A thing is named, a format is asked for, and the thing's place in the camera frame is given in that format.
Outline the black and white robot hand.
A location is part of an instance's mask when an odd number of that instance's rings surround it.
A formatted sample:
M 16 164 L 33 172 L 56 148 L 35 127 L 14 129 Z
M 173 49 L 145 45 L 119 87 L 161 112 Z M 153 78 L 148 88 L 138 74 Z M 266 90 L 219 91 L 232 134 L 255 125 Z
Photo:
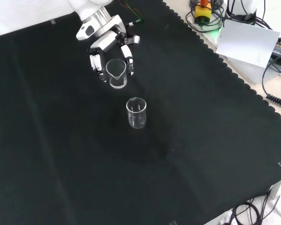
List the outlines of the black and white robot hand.
M 120 47 L 124 56 L 125 64 L 128 66 L 128 74 L 134 74 L 134 60 L 128 45 L 139 44 L 140 36 L 132 35 L 127 31 L 127 28 L 133 25 L 133 22 L 125 25 L 120 16 L 115 15 L 102 28 L 103 31 L 99 33 L 99 38 L 90 46 L 89 55 L 92 70 L 99 75 L 103 82 L 107 82 L 104 54 L 116 44 Z

